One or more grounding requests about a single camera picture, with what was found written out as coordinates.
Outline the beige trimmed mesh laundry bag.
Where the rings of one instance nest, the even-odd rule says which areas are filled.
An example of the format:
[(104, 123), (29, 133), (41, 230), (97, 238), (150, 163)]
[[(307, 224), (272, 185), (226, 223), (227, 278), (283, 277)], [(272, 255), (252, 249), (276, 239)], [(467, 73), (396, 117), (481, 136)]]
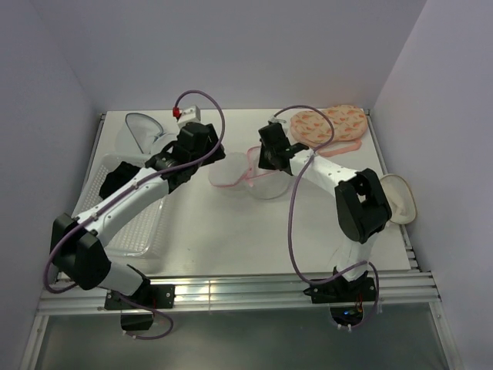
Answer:
[(408, 182), (397, 174), (386, 174), (380, 178), (382, 189), (390, 205), (392, 216), (390, 222), (407, 225), (417, 217), (414, 195)]

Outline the grey trimmed mesh laundry bag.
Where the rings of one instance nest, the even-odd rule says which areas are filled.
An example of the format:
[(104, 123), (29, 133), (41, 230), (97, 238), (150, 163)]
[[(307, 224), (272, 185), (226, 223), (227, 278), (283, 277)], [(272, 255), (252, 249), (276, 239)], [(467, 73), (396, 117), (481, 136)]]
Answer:
[(174, 132), (151, 116), (127, 113), (116, 136), (115, 150), (119, 153), (154, 155), (175, 139)]

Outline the white plastic basket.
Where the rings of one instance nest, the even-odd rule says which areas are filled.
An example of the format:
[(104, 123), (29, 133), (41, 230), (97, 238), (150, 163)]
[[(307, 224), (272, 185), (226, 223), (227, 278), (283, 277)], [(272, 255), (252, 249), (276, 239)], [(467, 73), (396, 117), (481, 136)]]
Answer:
[[(94, 162), (72, 214), (76, 216), (102, 201), (99, 189), (107, 174), (114, 171), (121, 162), (143, 167), (148, 158), (146, 154), (107, 153)], [(157, 234), (165, 209), (164, 197), (150, 204), (115, 235), (106, 246), (106, 253), (112, 257), (158, 258), (161, 251), (157, 244)]]

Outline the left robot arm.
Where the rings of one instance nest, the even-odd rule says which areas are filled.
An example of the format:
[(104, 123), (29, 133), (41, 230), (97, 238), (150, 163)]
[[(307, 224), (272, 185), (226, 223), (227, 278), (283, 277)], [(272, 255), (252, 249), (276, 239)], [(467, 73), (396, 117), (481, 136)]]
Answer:
[(49, 263), (83, 290), (114, 291), (133, 308), (147, 304), (148, 277), (112, 262), (105, 248), (135, 216), (188, 182), (201, 166), (224, 159), (222, 138), (211, 124), (185, 124), (176, 140), (101, 203), (76, 217), (63, 214), (54, 221)]

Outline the black garment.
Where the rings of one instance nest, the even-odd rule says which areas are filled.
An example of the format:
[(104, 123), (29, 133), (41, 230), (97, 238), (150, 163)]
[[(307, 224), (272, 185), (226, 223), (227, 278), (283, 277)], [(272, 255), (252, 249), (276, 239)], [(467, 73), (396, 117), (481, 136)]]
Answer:
[(99, 189), (99, 196), (105, 200), (119, 188), (128, 183), (139, 171), (139, 166), (122, 161), (114, 171), (111, 171), (106, 175), (106, 178)]

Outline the aluminium frame rail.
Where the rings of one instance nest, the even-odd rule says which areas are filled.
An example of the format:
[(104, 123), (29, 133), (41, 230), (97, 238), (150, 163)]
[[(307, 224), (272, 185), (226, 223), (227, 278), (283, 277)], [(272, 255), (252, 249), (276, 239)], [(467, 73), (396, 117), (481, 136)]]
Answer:
[[(173, 310), (236, 311), (278, 308), (312, 308), (303, 294), (306, 284), (292, 274), (240, 277), (160, 278), (153, 284), (175, 286)], [(107, 314), (106, 291), (73, 288), (62, 294), (42, 292), (38, 316)], [(441, 300), (430, 272), (416, 270), (380, 275), (381, 304), (435, 303)]]

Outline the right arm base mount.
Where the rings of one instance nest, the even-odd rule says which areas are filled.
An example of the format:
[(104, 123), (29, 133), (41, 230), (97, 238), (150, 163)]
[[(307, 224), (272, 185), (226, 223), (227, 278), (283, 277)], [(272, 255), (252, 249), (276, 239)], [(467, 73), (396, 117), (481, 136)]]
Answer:
[(354, 281), (338, 277), (326, 284), (311, 284), (303, 290), (312, 304), (346, 304), (330, 309), (330, 315), (337, 325), (354, 327), (364, 320), (364, 303), (377, 302), (377, 286), (367, 274)]

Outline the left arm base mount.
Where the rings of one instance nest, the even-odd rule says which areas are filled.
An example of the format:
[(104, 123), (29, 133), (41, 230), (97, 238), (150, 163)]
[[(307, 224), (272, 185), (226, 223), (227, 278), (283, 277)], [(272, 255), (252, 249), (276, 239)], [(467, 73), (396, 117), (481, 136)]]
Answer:
[[(106, 294), (104, 309), (120, 311), (120, 327), (125, 335), (140, 340), (163, 338), (174, 327), (172, 318), (164, 310), (173, 308), (175, 286), (150, 284), (132, 296), (116, 291)], [(160, 335), (146, 335), (153, 324), (166, 323), (168, 328)]]

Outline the peach floral bra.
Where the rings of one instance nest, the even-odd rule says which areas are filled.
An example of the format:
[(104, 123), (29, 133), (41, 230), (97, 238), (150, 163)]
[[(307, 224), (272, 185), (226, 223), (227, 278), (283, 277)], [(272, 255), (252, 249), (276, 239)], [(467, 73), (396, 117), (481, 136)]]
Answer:
[(331, 125), (319, 113), (305, 110), (294, 114), (290, 119), (290, 134), (300, 143), (315, 149), (320, 148), (320, 156), (329, 158), (361, 148), (362, 138), (367, 131), (368, 123), (364, 111), (352, 105), (338, 105), (322, 109)]

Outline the pink trimmed mesh laundry bag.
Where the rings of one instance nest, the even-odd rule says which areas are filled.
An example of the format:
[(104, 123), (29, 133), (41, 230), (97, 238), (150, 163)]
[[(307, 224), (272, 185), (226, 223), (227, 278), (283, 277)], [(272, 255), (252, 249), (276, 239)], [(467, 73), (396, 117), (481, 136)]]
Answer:
[(208, 180), (213, 187), (245, 190), (260, 200), (271, 200), (285, 194), (291, 177), (280, 171), (261, 169), (259, 164), (260, 146), (253, 146), (245, 153), (231, 152), (210, 166)]

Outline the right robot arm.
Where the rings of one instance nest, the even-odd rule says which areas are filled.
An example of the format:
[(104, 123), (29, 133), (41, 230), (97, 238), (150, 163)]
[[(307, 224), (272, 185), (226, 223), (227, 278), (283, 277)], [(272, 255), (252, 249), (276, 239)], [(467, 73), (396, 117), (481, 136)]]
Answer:
[[(287, 221), (288, 253), (295, 274), (303, 282), (314, 286), (334, 282), (334, 293), (339, 299), (352, 299), (361, 288), (358, 279), (367, 276), (369, 267), (376, 269), (369, 261), (371, 250), (376, 235), (392, 216), (377, 174), (369, 168), (353, 170), (339, 166), (302, 143), (290, 143), (280, 123), (268, 123), (259, 129), (259, 134), (259, 167), (284, 172), (295, 178)], [(302, 179), (334, 198), (338, 225), (344, 234), (336, 274), (321, 281), (313, 281), (300, 271), (293, 251), (293, 213)]]

